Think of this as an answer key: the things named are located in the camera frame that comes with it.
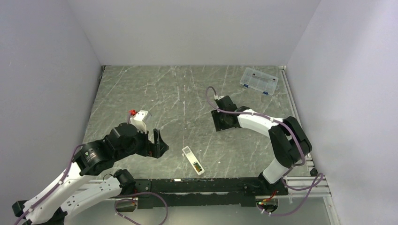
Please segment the white remote control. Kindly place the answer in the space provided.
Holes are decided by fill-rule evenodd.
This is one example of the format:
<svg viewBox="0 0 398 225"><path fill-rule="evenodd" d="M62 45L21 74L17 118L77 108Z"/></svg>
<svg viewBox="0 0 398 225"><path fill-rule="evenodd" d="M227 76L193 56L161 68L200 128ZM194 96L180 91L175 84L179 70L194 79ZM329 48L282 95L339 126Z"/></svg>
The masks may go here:
<svg viewBox="0 0 398 225"><path fill-rule="evenodd" d="M194 153L192 152L192 150L190 149L189 146L186 146L186 147L182 148L182 153L183 153L183 154L185 155L185 157L188 159L188 161L190 162L190 164L192 165L192 167L193 167L194 170L195 170L195 168L194 168L193 164L196 163L196 162L197 162L198 164L200 164L200 166L201 166L201 168L202 168L202 171L201 171L200 173L198 173L198 172L195 170L195 172L197 173L197 175L202 175L202 174L205 172L203 166L202 166L201 163L198 161L198 159L196 158L196 156L194 155Z"/></svg>

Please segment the gold green AAA battery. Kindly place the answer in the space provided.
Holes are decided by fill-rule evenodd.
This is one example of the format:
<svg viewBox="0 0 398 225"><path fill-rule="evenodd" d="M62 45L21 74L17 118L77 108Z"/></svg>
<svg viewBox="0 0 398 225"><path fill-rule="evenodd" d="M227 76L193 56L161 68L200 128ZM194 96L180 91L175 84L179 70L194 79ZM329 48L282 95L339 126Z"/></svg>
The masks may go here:
<svg viewBox="0 0 398 225"><path fill-rule="evenodd" d="M195 170L200 173L202 171L202 168L200 166L200 164L198 164L197 162L193 164Z"/></svg>

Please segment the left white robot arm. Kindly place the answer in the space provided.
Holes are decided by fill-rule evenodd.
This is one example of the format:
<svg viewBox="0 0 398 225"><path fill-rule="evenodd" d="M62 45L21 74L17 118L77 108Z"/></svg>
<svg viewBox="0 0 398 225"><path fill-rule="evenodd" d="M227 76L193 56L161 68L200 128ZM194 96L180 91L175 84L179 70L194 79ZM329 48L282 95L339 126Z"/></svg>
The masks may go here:
<svg viewBox="0 0 398 225"><path fill-rule="evenodd" d="M134 125L121 123L103 139L78 145L66 169L43 191L27 201L17 201L12 209L26 225L62 225L82 211L118 195L134 193L135 180L128 170L118 170L106 181L76 194L91 179L130 155L160 158L169 146L154 129L154 142Z"/></svg>

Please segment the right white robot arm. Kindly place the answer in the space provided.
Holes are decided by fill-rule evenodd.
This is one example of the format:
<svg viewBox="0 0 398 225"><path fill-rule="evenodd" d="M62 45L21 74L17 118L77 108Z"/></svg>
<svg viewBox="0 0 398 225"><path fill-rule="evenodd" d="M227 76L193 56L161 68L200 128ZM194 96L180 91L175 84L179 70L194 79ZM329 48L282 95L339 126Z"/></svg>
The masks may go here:
<svg viewBox="0 0 398 225"><path fill-rule="evenodd" d="M290 169L303 163L312 151L312 145L295 117L285 119L269 117L249 107L237 107L229 96L214 96L211 115L216 131L245 128L270 139L274 159L259 175L259 190L269 195L276 190L277 182Z"/></svg>

